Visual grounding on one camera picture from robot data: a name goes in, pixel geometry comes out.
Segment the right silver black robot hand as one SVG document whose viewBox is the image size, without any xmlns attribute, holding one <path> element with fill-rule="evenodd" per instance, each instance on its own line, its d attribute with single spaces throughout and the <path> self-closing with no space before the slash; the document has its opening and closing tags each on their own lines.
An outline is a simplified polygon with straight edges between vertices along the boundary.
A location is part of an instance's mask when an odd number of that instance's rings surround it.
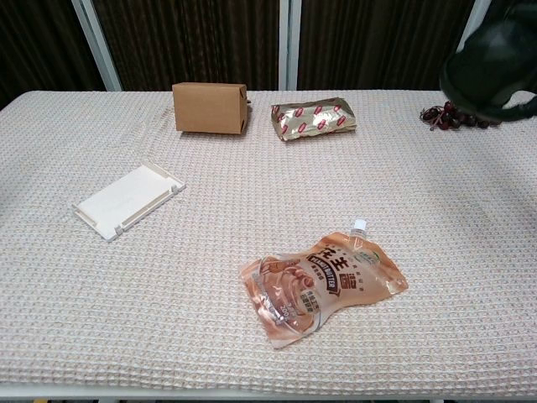
<svg viewBox="0 0 537 403">
<path fill-rule="evenodd" d="M 508 57 L 507 100 L 501 102 L 499 120 L 516 121 L 536 116 L 536 1 L 513 4 L 504 14 L 502 29 L 507 35 Z M 533 92 L 526 103 L 509 108 L 503 105 L 518 91 Z"/>
</svg>

